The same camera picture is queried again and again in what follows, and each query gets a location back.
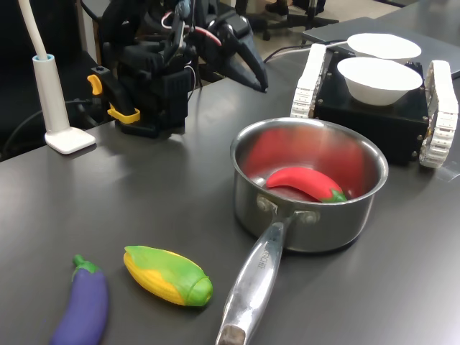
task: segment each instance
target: black box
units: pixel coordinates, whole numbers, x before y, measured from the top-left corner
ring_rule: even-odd
[[[374,142],[388,162],[415,160],[428,129],[424,87],[407,92],[391,106],[370,106],[351,97],[337,64],[348,55],[333,54],[316,97],[314,117],[353,129]],[[413,67],[421,72],[421,65]]]

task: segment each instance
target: yellow clamp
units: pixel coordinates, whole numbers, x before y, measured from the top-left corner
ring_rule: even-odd
[[[139,109],[134,108],[134,110],[136,112],[132,115],[123,115],[110,104],[110,109],[107,111],[107,113],[109,113],[110,116],[114,117],[120,122],[123,122],[124,124],[132,124],[133,122],[139,121],[141,119],[141,112]]]
[[[87,77],[88,81],[91,83],[91,86],[93,86],[93,95],[94,96],[99,96],[102,94],[102,83],[99,80],[97,75],[90,75]]]
[[[99,77],[93,74],[88,76],[87,79],[91,83],[91,86],[93,86],[93,95],[100,96],[102,94],[102,83]],[[136,112],[132,115],[123,115],[122,113],[118,112],[114,106],[112,106],[112,104],[110,104],[110,109],[107,111],[107,113],[120,122],[123,122],[124,124],[132,124],[133,122],[139,121],[141,119],[141,112],[139,109],[134,108],[134,110]]]

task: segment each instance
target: toy eggplant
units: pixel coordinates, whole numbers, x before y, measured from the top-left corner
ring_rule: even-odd
[[[306,167],[287,167],[274,172],[266,182],[268,188],[288,186],[313,196],[323,203],[341,203],[346,197],[330,177]]]
[[[67,310],[50,345],[97,345],[109,312],[109,289],[102,271],[75,255],[72,291]]]
[[[213,294],[213,285],[194,262],[162,249],[143,246],[125,248],[124,264],[147,291],[171,303],[203,306]]]

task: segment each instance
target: red chili pepper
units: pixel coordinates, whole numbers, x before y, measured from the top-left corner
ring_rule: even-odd
[[[287,167],[273,173],[266,183],[268,188],[288,186],[307,193],[323,203],[346,201],[340,186],[322,172],[306,167]]]

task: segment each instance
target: red wire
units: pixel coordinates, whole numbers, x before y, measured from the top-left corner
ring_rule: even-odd
[[[172,29],[172,27],[170,27],[169,25],[165,24],[165,20],[172,14],[172,12],[173,11],[166,12],[165,15],[161,18],[161,25],[165,29],[169,29],[169,30]],[[220,41],[220,39],[217,38],[211,32],[209,32],[208,30],[206,30],[206,29],[204,29],[202,27],[195,27],[195,30],[196,30],[196,32],[200,32],[201,34],[206,35],[207,37],[211,38],[219,47],[222,46],[222,42]]]

